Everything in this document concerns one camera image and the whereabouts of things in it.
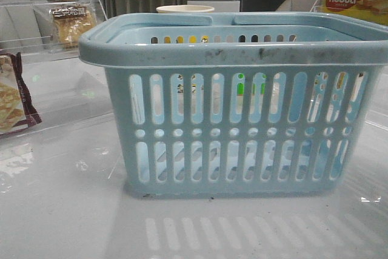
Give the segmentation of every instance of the light blue plastic basket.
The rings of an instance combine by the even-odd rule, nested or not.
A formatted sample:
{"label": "light blue plastic basket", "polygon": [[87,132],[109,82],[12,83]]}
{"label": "light blue plastic basket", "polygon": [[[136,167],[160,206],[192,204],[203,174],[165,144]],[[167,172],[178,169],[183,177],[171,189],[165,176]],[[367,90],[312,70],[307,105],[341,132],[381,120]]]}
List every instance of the light blue plastic basket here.
{"label": "light blue plastic basket", "polygon": [[85,33],[139,193],[314,192],[340,180],[386,27],[321,13],[132,14]]}

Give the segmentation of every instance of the white shelf surface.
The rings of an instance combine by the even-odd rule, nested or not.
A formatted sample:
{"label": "white shelf surface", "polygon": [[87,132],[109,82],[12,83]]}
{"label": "white shelf surface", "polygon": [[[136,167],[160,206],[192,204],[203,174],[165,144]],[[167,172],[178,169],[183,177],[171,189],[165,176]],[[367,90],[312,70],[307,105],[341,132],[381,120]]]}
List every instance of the white shelf surface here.
{"label": "white shelf surface", "polygon": [[[71,60],[41,69],[56,66],[63,78],[73,64],[69,78],[80,76],[77,86],[87,80],[96,93],[86,104],[99,111],[50,127],[43,116],[40,128],[0,140],[1,258],[388,257],[388,131],[383,127],[364,125],[344,181],[333,192],[134,197],[125,189],[103,71]],[[36,73],[31,70],[26,66],[27,85],[28,74]],[[74,93],[77,86],[68,88]],[[36,107],[42,94],[36,95]],[[63,96],[80,100],[75,93]]]}

